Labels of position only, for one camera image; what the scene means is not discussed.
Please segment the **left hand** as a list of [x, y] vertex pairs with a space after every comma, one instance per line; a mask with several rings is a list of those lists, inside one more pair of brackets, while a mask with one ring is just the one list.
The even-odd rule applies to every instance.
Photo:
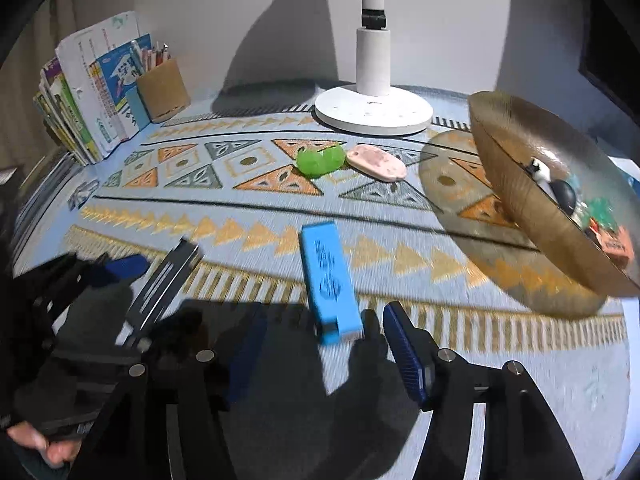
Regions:
[[29, 422], [20, 422], [10, 427], [6, 434], [23, 448], [37, 450], [53, 469], [61, 468], [65, 463], [73, 463], [82, 445], [81, 440], [50, 442]]

